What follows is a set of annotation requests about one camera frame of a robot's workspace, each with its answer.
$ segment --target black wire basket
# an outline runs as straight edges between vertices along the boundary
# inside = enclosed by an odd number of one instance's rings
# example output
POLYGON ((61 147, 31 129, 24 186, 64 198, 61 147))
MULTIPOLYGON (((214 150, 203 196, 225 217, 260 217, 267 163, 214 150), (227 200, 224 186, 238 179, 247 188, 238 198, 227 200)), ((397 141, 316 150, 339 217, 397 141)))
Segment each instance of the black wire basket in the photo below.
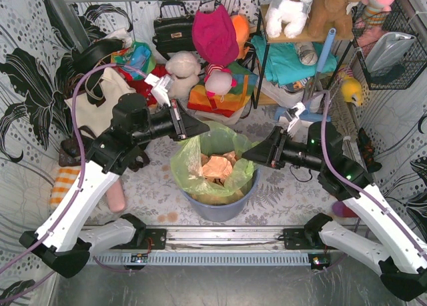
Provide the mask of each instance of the black wire basket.
POLYGON ((394 3, 392 11, 389 13, 379 13, 366 20, 362 19, 363 8, 363 5, 358 6, 357 13, 354 16, 353 34, 356 40, 353 43, 354 47, 362 48, 362 52, 358 53, 358 58, 369 90, 409 88, 427 66, 425 43, 418 38, 418 34, 408 23, 408 18, 399 4, 394 3), (381 23, 374 24, 372 21, 381 21, 381 23), (365 37, 364 46, 359 46, 359 41, 362 43, 362 36, 366 35, 367 32, 376 31, 398 31, 413 35, 416 40, 399 62, 370 73, 366 67, 365 58, 375 46, 376 41, 369 43, 365 37))

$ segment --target perforated metal strip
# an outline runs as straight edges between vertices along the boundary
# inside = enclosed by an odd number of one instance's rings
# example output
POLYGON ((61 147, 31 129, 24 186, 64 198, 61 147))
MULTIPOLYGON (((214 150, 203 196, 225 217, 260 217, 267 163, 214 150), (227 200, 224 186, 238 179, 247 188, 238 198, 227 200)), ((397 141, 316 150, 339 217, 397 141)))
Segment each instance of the perforated metal strip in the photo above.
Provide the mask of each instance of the perforated metal strip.
MULTIPOLYGON (((97 258, 106 265, 310 266, 307 253, 152 253, 144 259, 138 253, 107 252, 97 258)), ((87 264, 96 265, 93 258, 87 264)))

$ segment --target trash bag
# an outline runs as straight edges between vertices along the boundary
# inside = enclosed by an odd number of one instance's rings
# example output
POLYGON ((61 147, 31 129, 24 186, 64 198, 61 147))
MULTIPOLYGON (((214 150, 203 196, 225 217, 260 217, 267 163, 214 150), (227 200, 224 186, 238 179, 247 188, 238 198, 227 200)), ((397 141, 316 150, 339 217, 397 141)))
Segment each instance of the trash bag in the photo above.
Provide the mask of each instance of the trash bag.
POLYGON ((205 122, 210 131, 181 142, 181 149, 171 158, 171 172, 177 185, 195 200, 208 205, 226 205, 241 199, 252 188, 256 164, 240 158, 224 186, 207 181, 202 175, 201 157, 235 151, 238 157, 257 143, 245 135, 215 121, 205 122))

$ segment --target turquoise towel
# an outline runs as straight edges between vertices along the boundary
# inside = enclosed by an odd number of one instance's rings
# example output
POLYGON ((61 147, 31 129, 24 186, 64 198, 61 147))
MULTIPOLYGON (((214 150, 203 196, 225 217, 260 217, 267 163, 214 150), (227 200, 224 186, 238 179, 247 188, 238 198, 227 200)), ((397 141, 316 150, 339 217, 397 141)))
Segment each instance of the turquoise towel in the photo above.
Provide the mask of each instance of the turquoise towel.
MULTIPOLYGON (((256 49, 256 55, 262 64, 264 58, 264 50, 266 41, 263 37, 254 36, 251 40, 256 49)), ((323 45, 313 43, 314 49, 318 56, 322 52, 323 45)), ((334 71, 337 65, 337 58, 331 53, 326 59, 326 64, 323 73, 334 71)), ((317 64, 312 66, 302 65, 293 43, 271 44, 268 52, 268 60, 266 64, 265 76, 268 81, 278 83, 279 85, 287 85, 294 81, 299 81, 316 74, 317 64)))

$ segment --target white stuffed dog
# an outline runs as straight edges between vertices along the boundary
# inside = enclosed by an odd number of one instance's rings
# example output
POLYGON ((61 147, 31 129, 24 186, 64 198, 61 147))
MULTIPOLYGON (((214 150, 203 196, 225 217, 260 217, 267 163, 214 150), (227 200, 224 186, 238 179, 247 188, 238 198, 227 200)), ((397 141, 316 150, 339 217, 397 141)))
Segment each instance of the white stuffed dog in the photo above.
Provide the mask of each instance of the white stuffed dog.
POLYGON ((297 37, 306 24, 313 0, 272 0, 266 15, 266 32, 276 38, 282 32, 282 22, 287 23, 284 34, 287 38, 297 37))
POLYGON ((191 88, 199 82, 201 66, 189 51, 176 53, 166 63, 166 71, 171 74, 173 84, 167 95, 169 98, 188 97, 191 88))

